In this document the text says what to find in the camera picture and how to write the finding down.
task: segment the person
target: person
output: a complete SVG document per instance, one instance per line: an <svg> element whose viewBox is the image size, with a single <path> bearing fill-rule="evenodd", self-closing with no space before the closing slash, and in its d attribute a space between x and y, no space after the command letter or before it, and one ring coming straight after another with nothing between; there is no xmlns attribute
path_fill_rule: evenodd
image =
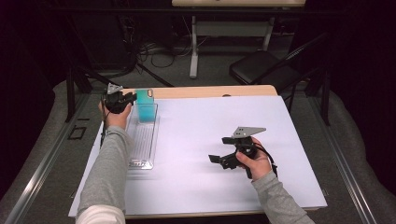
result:
<svg viewBox="0 0 396 224"><path fill-rule="evenodd" d="M128 104L120 114L110 113L101 103L99 108L106 114L106 137L81 192L76 221L125 223L124 191L132 144L125 128L132 106ZM254 160L240 152L235 156L250 169L251 183L271 223L314 223L283 188L264 152L258 150Z"/></svg>

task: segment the clear plastic tray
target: clear plastic tray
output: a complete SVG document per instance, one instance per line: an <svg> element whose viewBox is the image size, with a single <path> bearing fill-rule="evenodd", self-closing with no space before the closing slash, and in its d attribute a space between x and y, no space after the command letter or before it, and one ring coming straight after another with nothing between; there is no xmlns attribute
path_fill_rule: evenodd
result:
<svg viewBox="0 0 396 224"><path fill-rule="evenodd" d="M134 105L126 132L133 139L129 158L130 170L150 170L154 166L160 117L157 105Z"/></svg>

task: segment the table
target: table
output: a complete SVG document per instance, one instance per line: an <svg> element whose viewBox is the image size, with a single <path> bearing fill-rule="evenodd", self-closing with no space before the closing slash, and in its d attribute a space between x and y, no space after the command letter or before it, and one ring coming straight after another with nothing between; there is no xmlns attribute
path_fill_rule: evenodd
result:
<svg viewBox="0 0 396 224"><path fill-rule="evenodd" d="M184 87L153 91L161 116L154 168L129 172L125 191L127 218L262 212L245 171L223 170L208 158L208 154L223 156L234 151L233 146L221 143L221 137L230 136L237 125L267 128L255 136L276 160L279 179L301 207L327 206L287 108L273 87ZM221 97L224 94L232 97ZM99 151L99 139L100 131L70 217L76 215L84 178Z"/></svg>
<svg viewBox="0 0 396 224"><path fill-rule="evenodd" d="M173 0L174 7L303 7L305 0ZM190 78L197 78L198 35L215 36L261 36L264 37L262 50L268 50L275 18L268 21L197 21L192 16L192 54Z"/></svg>

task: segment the black chair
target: black chair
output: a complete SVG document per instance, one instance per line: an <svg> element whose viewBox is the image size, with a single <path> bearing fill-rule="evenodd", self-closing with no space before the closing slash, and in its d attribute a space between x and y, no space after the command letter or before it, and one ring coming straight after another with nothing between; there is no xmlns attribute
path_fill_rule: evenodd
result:
<svg viewBox="0 0 396 224"><path fill-rule="evenodd" d="M296 85L302 80L312 77L320 70L320 66L316 65L308 72L301 74L290 65L292 62L301 59L304 53L322 43L327 36L327 34L319 35L280 60L268 51L258 50L231 64L230 76L242 85L272 85L278 94L292 87L291 95L284 98L285 101L290 98L288 106L290 112Z"/></svg>

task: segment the gray long-sleeve shirt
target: gray long-sleeve shirt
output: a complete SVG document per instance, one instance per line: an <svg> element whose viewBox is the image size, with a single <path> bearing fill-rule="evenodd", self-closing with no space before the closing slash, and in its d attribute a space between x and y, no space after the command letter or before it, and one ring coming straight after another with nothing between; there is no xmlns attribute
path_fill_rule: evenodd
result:
<svg viewBox="0 0 396 224"><path fill-rule="evenodd" d="M121 211L125 211L124 192L131 144L131 138L122 128L110 126L107 129L99 156L81 192L77 219L84 214L82 219L90 223L98 223L109 217L115 217L114 223L124 220ZM271 223L314 223L285 191L272 171L252 182L252 185Z"/></svg>

